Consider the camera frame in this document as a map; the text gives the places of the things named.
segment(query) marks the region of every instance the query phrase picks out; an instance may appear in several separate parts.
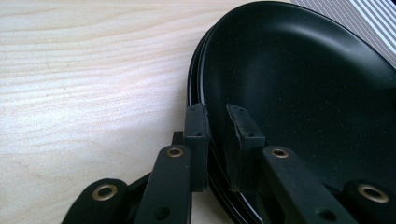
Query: glossy black plate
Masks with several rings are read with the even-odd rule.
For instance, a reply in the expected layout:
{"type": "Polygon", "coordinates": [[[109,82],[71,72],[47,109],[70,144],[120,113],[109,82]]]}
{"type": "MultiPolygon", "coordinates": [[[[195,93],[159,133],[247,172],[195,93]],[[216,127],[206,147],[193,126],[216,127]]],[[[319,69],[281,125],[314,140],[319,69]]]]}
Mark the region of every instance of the glossy black plate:
{"type": "Polygon", "coordinates": [[[396,194],[396,71],[346,28],[277,2],[238,7],[191,62],[189,105],[205,103],[212,189],[237,222],[261,222],[224,168],[226,105],[247,109],[268,145],[296,152],[331,192],[363,179],[396,194]]]}

